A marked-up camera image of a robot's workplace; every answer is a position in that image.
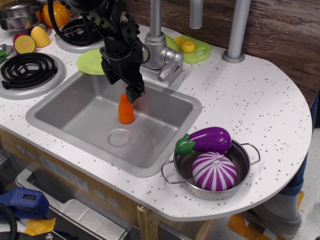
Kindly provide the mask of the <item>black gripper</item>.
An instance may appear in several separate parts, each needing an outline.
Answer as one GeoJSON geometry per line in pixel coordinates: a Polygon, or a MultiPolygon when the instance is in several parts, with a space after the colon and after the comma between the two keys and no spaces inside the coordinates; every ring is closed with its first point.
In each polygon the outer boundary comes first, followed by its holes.
{"type": "Polygon", "coordinates": [[[145,94],[140,66],[144,60],[142,42],[138,37],[127,44],[123,39],[103,37],[102,70],[110,84],[119,80],[127,83],[125,89],[128,101],[133,104],[145,94]]]}

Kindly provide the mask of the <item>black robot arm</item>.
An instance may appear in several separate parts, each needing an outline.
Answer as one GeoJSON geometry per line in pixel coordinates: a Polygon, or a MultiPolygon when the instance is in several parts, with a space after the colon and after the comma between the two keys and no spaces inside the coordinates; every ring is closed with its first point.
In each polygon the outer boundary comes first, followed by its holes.
{"type": "Polygon", "coordinates": [[[123,0],[63,0],[61,4],[82,16],[89,32],[96,30],[103,38],[101,67],[110,84],[123,80],[132,104],[145,94],[140,73],[146,46],[138,38],[139,25],[123,0]]]}

